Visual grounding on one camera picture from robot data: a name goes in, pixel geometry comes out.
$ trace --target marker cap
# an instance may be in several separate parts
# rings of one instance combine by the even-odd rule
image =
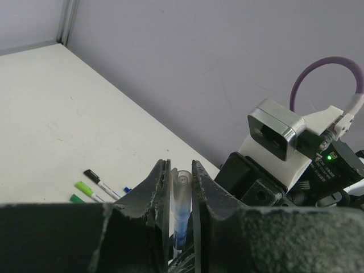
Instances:
[[[77,195],[72,195],[69,200],[74,203],[84,203]]]
[[[93,190],[87,186],[85,183],[83,183],[82,181],[79,181],[75,184],[75,187],[77,189],[79,189],[81,192],[83,192],[84,194],[86,194],[87,196],[91,196],[93,194]]]
[[[92,182],[95,182],[96,184],[101,181],[100,177],[98,177],[97,174],[91,171],[90,169],[84,171],[84,175],[90,178]]]

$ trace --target white tabletop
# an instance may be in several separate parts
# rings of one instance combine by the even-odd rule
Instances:
[[[62,45],[0,57],[0,202],[68,202],[92,169],[114,191],[158,159],[218,169]]]

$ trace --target test tube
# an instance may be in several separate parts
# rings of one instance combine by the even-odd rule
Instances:
[[[192,175],[188,171],[179,171],[172,179],[175,216],[173,258],[176,258],[186,243],[187,224],[191,213]]]

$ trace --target gray metal frame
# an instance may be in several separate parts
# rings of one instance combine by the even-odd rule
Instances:
[[[80,0],[64,0],[56,41],[67,47]]]

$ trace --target green marker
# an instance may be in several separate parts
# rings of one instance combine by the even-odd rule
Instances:
[[[82,181],[77,182],[75,184],[75,187],[84,194],[86,194],[88,197],[90,197],[92,200],[99,203],[105,203],[103,199],[101,199],[97,194],[93,193],[93,190]]]
[[[85,201],[80,199],[77,195],[72,195],[69,199],[73,203],[84,203]]]

